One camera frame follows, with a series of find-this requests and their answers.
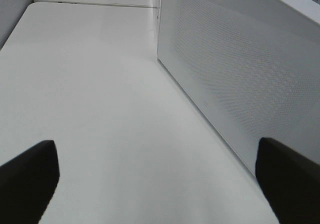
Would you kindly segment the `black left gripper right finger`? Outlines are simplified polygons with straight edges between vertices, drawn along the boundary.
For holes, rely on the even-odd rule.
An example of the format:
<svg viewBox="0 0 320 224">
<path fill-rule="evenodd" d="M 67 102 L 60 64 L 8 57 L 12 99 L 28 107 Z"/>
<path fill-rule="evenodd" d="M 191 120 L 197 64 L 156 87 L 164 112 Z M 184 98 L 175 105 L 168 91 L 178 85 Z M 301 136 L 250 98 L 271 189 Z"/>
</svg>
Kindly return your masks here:
<svg viewBox="0 0 320 224">
<path fill-rule="evenodd" d="M 255 177 L 281 224 L 320 222 L 320 166 L 283 143 L 262 137 Z"/>
</svg>

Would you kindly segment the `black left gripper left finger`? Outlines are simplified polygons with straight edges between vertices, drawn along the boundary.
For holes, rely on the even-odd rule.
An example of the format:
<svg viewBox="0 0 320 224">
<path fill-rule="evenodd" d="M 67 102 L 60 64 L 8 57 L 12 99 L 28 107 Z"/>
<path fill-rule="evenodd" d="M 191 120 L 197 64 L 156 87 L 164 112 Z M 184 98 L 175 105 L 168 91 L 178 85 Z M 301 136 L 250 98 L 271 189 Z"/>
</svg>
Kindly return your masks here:
<svg viewBox="0 0 320 224">
<path fill-rule="evenodd" d="M 38 224 L 60 179 L 53 140 L 43 140 L 0 166 L 0 222 Z"/>
</svg>

